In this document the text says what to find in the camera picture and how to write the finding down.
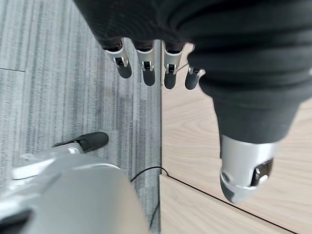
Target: gray carpet tile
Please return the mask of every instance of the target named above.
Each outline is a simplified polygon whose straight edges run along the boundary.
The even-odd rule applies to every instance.
[[[110,142],[91,152],[128,177],[160,165],[160,43],[156,83],[142,80],[126,40],[133,74],[123,79],[70,0],[0,0],[0,193],[24,153],[93,131]],[[152,217],[159,170],[135,188]],[[159,231],[159,213],[153,233]]]

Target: gray carpet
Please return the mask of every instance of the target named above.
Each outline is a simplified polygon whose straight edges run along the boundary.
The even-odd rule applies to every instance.
[[[25,163],[21,154],[98,130],[110,142],[92,153],[128,177],[160,164],[160,43],[152,87],[142,80],[132,44],[126,46],[129,79],[119,76],[72,1],[0,0],[0,193],[12,167]],[[135,183],[148,221],[158,173]]]

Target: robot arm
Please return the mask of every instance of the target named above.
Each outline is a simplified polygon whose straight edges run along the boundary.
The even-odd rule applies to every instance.
[[[270,176],[279,142],[300,103],[312,96],[312,1],[74,2],[109,53],[116,38],[130,38],[138,51],[149,51],[144,42],[163,40],[168,89],[175,85],[183,44],[193,43],[186,87],[194,88],[205,70],[199,85],[214,101],[225,197],[241,202]],[[143,67],[150,63],[138,55],[151,84]]]
[[[103,158],[84,154],[107,141],[104,133],[83,135],[16,168],[0,200],[0,232],[148,234],[128,178]]]

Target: robotic finger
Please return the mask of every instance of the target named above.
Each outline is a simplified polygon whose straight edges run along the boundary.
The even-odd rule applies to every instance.
[[[117,67],[120,76],[123,78],[129,78],[132,74],[132,70],[123,40],[110,40],[110,45],[105,46],[104,49]]]

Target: metal joint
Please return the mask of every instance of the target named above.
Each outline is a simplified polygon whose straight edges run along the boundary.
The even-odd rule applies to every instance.
[[[180,60],[181,60],[181,56],[182,56],[182,51],[180,51],[179,53],[176,54],[172,54],[167,52],[166,50],[164,50],[165,53],[165,58],[164,58],[164,65],[165,65],[165,73],[169,74],[176,74],[179,65],[180,65]]]
[[[129,60],[128,60],[128,57],[124,48],[125,48],[124,44],[122,44],[122,48],[118,51],[113,52],[113,51],[106,50],[111,60],[113,60],[113,63],[115,63],[116,66],[118,67],[120,66],[127,67],[129,63]]]
[[[145,72],[146,70],[153,71],[154,64],[155,64],[155,57],[154,57],[154,48],[149,51],[140,51],[136,50],[138,60],[141,64],[142,70]]]

